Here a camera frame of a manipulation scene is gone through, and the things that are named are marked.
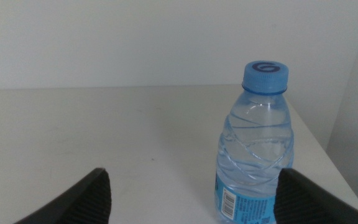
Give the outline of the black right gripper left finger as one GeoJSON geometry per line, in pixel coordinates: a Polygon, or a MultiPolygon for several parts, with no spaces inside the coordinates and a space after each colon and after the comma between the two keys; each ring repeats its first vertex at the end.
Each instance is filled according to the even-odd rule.
{"type": "Polygon", "coordinates": [[[17,224],[108,224],[112,207],[109,174],[95,168],[75,185],[17,224]]]}

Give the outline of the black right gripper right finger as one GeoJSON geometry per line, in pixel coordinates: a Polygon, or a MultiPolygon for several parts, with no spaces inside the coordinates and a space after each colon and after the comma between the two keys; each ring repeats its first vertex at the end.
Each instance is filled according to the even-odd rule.
{"type": "Polygon", "coordinates": [[[358,210],[295,169],[278,176],[273,212],[283,224],[358,224],[358,210]]]}

